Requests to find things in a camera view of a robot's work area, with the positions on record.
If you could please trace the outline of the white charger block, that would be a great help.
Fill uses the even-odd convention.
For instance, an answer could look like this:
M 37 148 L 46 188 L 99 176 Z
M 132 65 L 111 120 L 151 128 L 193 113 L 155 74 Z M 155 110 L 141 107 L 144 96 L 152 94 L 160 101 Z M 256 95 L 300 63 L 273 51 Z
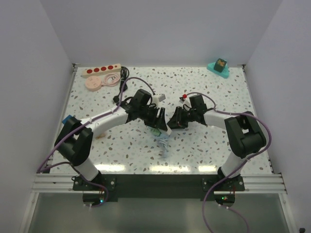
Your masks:
M 171 131 L 171 129 L 168 127 L 166 131 L 163 131 L 163 133 L 164 133 L 165 135 L 167 135 L 167 136 L 170 136 L 171 133 L 172 133 L 172 131 Z

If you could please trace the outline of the light blue round power strip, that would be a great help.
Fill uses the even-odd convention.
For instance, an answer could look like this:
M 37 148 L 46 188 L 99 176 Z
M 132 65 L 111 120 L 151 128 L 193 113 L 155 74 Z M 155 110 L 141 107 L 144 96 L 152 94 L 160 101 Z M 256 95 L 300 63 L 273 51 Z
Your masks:
M 169 136 L 165 135 L 165 134 L 161 131 L 161 136 L 159 136 L 159 137 L 154 136 L 154 138 L 155 138 L 156 140 L 168 140 Z

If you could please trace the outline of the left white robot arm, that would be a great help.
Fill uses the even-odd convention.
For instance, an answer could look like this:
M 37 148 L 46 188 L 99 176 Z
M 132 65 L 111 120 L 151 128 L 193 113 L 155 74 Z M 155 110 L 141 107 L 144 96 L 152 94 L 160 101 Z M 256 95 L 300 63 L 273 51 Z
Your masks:
M 165 120 L 165 108 L 160 106 L 165 98 L 164 94 L 151 95 L 139 89 L 134 96 L 101 114 L 81 120 L 72 116 L 58 135 L 55 148 L 84 177 L 84 186 L 96 190 L 101 184 L 100 171 L 90 160 L 89 154 L 93 139 L 106 131 L 140 119 L 155 132 L 158 143 L 168 151 L 167 139 L 172 131 Z

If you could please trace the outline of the beige cube plug adapter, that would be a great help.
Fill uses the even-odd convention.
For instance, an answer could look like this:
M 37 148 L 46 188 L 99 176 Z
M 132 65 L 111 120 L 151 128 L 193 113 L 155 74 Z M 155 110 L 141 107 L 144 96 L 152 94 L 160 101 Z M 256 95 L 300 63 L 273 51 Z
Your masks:
M 106 133 L 102 133 L 98 136 L 96 136 L 96 139 L 104 138 L 106 136 Z

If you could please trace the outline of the pink round power strip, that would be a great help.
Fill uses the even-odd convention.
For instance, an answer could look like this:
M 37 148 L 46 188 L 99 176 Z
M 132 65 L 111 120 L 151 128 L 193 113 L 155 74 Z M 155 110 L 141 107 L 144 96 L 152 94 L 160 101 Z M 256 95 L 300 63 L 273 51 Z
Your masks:
M 85 81 L 85 87 L 92 92 L 98 91 L 102 87 L 102 80 L 98 76 L 90 76 Z

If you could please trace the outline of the beige power strip red sockets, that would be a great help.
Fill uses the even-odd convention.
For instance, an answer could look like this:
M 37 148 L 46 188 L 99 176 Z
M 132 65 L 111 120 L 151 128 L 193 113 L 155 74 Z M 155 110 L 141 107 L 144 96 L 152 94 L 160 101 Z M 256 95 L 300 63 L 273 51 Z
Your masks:
M 101 66 L 101 67 L 93 67 L 88 68 L 82 72 L 82 77 L 88 78 L 90 76 L 102 76 L 110 73 L 118 73 L 121 71 L 120 64 L 113 64 L 108 66 Z

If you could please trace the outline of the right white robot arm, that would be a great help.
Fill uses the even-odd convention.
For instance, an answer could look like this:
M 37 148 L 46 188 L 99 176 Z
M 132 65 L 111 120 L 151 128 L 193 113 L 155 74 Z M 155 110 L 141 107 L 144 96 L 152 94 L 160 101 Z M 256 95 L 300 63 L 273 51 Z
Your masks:
M 200 94 L 176 107 L 168 126 L 172 130 L 180 130 L 187 128 L 190 122 L 214 126 L 227 133 L 231 152 L 218 169 L 219 177 L 216 179 L 218 188 L 223 191 L 233 186 L 233 178 L 240 175 L 247 158 L 259 152 L 267 143 L 258 119 L 252 112 L 225 113 L 208 108 Z

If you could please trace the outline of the blue cube socket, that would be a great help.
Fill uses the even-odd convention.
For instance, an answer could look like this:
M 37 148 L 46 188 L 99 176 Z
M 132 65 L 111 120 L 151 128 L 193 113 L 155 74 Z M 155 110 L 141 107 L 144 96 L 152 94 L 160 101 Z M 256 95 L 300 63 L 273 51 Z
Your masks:
M 65 117 L 63 120 L 62 120 L 62 124 L 65 125 L 65 124 L 73 124 L 76 122 L 76 118 L 71 116 L 71 115 L 68 115 L 67 117 Z

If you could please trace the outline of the green small charger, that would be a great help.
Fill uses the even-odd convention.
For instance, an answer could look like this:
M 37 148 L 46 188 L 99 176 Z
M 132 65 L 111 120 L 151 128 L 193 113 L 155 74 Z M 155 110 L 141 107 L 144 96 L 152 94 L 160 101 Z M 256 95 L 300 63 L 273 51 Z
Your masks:
M 156 137 L 161 136 L 161 131 L 158 130 L 158 129 L 151 128 L 151 129 L 150 129 L 150 132 L 151 132 L 154 136 L 156 136 Z

